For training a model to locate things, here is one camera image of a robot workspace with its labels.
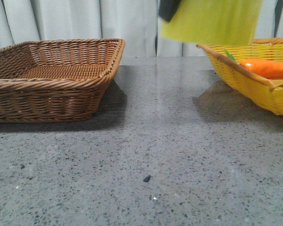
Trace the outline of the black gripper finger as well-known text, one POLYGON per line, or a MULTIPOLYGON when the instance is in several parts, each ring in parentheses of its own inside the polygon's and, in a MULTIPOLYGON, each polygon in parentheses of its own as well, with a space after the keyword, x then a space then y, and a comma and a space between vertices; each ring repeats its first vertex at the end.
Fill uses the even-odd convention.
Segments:
POLYGON ((158 15, 166 22, 170 22, 177 12, 181 0, 160 0, 158 15))

